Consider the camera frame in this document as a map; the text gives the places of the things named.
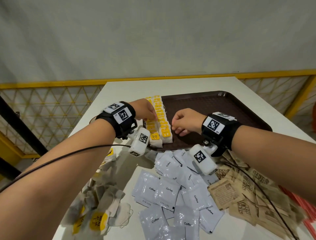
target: brown serving tray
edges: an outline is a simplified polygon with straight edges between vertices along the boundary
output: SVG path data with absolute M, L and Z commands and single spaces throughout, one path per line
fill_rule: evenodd
M 265 121 L 259 118 L 253 111 L 229 92 L 197 92 L 162 96 L 161 99 L 165 106 L 167 119 L 170 124 L 177 111 L 184 108 L 191 108 L 204 115 L 213 112 L 222 112 L 235 117 L 244 125 L 272 131 L 272 128 Z M 163 144 L 162 148 L 152 148 L 148 145 L 148 148 L 156 151 L 191 148 L 195 144 L 202 144 L 204 140 L 198 133 L 189 133 L 186 136 L 180 137 L 172 131 L 172 135 L 173 143 Z

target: tabletop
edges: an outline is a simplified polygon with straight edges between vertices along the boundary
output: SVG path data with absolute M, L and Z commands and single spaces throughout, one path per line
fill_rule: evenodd
M 311 137 L 300 130 L 291 121 L 289 121 L 235 77 L 108 82 L 93 101 L 86 113 L 82 116 L 81 120 L 70 135 L 88 125 L 89 121 L 94 116 L 98 115 L 104 107 L 113 102 L 130 102 L 153 95 L 166 96 L 208 91 L 226 91 L 233 94 L 250 110 L 268 123 L 272 127 L 273 132 L 315 143 Z M 127 173 L 127 176 L 129 177 L 126 183 L 124 183 L 124 192 L 126 195 L 121 202 L 128 202 L 134 213 L 126 227 L 112 227 L 104 239 L 126 239 L 126 236 L 128 236 L 129 239 L 144 239 L 142 227 L 138 218 L 138 212 L 145 209 L 145 207 L 134 201 L 131 196 L 131 192 L 141 169 L 146 168 L 147 171 L 153 173 L 155 171 L 150 169 L 153 165 L 143 158 L 139 158 L 139 162 L 133 164 L 133 161 L 137 158 L 125 154 L 125 152 L 123 152 L 125 151 L 125 147 L 116 146 L 115 148 L 117 154 L 122 151 L 120 153 L 121 159 L 118 160 L 118 169 L 124 169 L 124 174 L 126 175 Z M 297 232 L 301 240 L 311 239 L 311 236 L 304 225 L 300 225 Z M 244 220 L 230 216 L 228 212 L 224 214 L 213 234 L 208 235 L 200 228 L 200 239 L 203 240 L 210 238 L 218 240 L 279 239 L 277 236 L 261 226 L 253 227 Z M 59 226 L 53 240 L 59 239 L 74 239 L 74 237 L 71 236 L 71 229 Z

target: black metal pole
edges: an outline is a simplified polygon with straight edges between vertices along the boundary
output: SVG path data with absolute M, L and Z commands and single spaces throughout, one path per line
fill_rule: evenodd
M 21 172 L 0 157 L 0 174 L 9 180 L 13 180 L 21 174 Z
M 47 149 L 15 114 L 10 106 L 0 96 L 0 115 L 14 128 L 15 131 L 37 152 L 40 156 L 47 153 Z

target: forearm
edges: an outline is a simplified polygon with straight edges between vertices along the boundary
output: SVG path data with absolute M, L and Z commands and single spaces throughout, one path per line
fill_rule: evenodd
M 98 119 L 57 145 L 27 171 L 82 148 L 112 144 L 114 138 L 113 127 Z M 1 193 L 0 205 L 5 207 L 0 212 L 0 222 L 6 231 L 0 231 L 0 239 L 51 239 L 65 211 L 100 166 L 109 148 L 87 150 L 61 159 Z M 13 216 L 19 220 L 12 225 L 8 219 Z
M 247 126 L 236 131 L 232 150 L 277 184 L 316 204 L 316 145 Z

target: wall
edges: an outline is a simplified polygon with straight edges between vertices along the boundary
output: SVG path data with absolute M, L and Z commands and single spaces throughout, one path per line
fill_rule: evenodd
M 0 82 L 316 68 L 313 0 L 0 0 Z

